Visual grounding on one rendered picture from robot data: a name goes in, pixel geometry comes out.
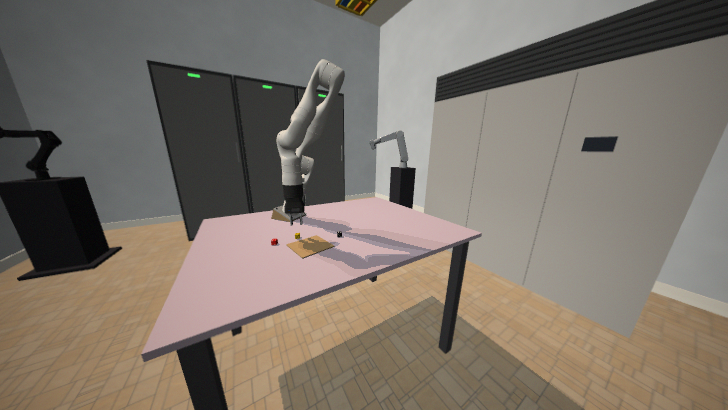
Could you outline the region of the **tan flat mat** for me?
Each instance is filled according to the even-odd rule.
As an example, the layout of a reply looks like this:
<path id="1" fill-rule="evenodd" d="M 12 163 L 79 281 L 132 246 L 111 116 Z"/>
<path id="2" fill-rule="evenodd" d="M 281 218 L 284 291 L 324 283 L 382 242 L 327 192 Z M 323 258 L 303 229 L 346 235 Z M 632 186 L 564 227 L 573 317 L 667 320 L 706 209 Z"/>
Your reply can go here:
<path id="1" fill-rule="evenodd" d="M 302 259 L 335 247 L 333 244 L 327 242 L 317 235 L 286 245 Z"/>

